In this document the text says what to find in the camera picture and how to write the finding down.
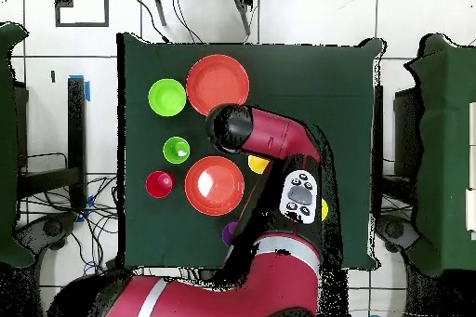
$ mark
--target red plate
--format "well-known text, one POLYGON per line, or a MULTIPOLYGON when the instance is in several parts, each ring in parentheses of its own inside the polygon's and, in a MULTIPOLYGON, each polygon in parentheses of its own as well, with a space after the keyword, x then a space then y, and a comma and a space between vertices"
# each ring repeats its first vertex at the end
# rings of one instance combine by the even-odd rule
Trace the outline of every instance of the red plate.
POLYGON ((187 96, 199 113, 207 116, 219 104, 244 104, 249 81, 245 68, 229 56, 206 56, 190 69, 187 96))
POLYGON ((240 204, 245 180, 240 168, 227 158, 209 156, 197 161, 185 178, 191 205, 208 216, 221 216, 240 204))

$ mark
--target lime green cup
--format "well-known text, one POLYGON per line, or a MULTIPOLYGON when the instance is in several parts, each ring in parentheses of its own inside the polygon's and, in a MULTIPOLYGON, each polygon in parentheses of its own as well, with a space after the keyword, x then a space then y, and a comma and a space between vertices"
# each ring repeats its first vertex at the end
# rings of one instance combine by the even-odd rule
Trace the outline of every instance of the lime green cup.
POLYGON ((161 79, 149 90, 149 105, 161 116, 175 116, 187 102, 185 89, 174 79, 161 79))
POLYGON ((189 158, 190 145, 184 138, 172 137, 164 144, 164 157, 172 164, 181 164, 189 158))

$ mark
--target table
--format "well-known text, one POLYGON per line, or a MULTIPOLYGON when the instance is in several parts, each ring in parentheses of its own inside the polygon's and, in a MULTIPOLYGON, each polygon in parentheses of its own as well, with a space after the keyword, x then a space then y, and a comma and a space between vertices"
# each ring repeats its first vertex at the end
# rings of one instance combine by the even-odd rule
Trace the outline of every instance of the table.
POLYGON ((377 39, 359 47, 179 45, 147 44, 134 35, 118 34, 118 67, 124 70, 120 76, 125 83, 124 89, 119 87, 119 104, 122 93, 126 101, 125 117, 119 115, 119 140, 126 146, 125 221, 120 222, 125 266, 213 269, 221 267, 226 256, 221 230, 240 216, 257 174, 248 168, 246 156, 213 149, 206 137, 205 117, 190 103, 177 116, 165 118, 155 114, 147 100, 158 79, 172 78, 185 85, 197 60, 219 53, 245 67, 250 85, 246 104, 316 124, 326 134, 337 171, 343 267, 374 268, 376 262, 367 254, 369 174, 373 68, 381 49, 377 39), (172 136, 191 145, 191 156, 181 165, 171 165, 162 154, 172 136), (200 214, 184 193, 188 169, 207 155, 231 159, 245 177, 242 202, 225 216, 200 214), (155 170, 169 171, 176 179, 174 190, 162 200, 151 198, 144 189, 145 178, 155 170))
POLYGON ((407 255, 429 276, 476 271, 476 241, 466 228, 469 188, 469 104, 476 101, 476 49, 454 47, 438 34, 424 38, 423 55, 409 63, 425 112, 419 124, 423 154, 416 176, 415 224, 423 238, 407 255))

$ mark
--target green tablecloth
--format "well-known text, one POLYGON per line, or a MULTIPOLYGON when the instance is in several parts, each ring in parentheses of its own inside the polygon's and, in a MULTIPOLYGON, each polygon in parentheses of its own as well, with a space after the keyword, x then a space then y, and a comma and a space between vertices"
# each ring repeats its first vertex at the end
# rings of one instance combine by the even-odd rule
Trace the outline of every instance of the green tablecloth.
POLYGON ((469 188, 469 104, 476 101, 476 48, 442 36, 422 40, 416 73, 425 112, 419 125, 423 156, 416 177, 416 227, 423 239, 407 255, 425 274, 476 271, 476 241, 466 230, 469 188))
POLYGON ((212 218, 187 202, 184 179, 202 157, 220 155, 207 141, 205 117, 187 103, 177 116, 164 118, 149 107, 151 85, 161 78, 186 83, 191 66, 210 54, 239 60, 249 77, 246 104, 318 125, 334 152, 344 268, 371 269, 367 254, 370 147, 373 114, 373 65, 382 49, 380 40, 351 46, 243 46, 147 44, 123 34, 126 90, 125 265, 219 268, 228 251, 221 230, 240 216, 258 176, 244 155, 223 154, 245 177, 245 196, 228 215, 212 218), (171 165, 164 142, 184 137, 191 156, 171 165), (171 172, 176 186, 165 199, 151 198, 145 178, 154 170, 171 172))

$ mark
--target plastic cup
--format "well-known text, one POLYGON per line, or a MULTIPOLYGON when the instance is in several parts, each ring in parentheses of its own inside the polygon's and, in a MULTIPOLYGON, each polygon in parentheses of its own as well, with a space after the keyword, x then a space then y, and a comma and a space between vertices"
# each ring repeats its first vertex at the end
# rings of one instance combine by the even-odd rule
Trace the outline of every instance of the plastic cup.
POLYGON ((174 79, 161 79, 149 90, 149 105, 161 116, 175 116, 187 102, 185 89, 174 79))
POLYGON ((165 171, 152 172, 145 180, 145 190, 153 198, 164 198, 174 187, 174 178, 165 171))
POLYGON ((257 156, 248 156, 248 166, 256 174, 262 174, 270 161, 257 156))
POLYGON ((238 220, 233 220, 228 223, 221 232, 221 239, 223 240, 223 243, 226 246, 231 245, 231 237, 233 236, 233 233, 236 230, 236 226, 238 226, 238 220))
POLYGON ((181 164, 189 158, 190 145, 181 137, 168 139, 163 148, 165 159, 172 164, 181 164))

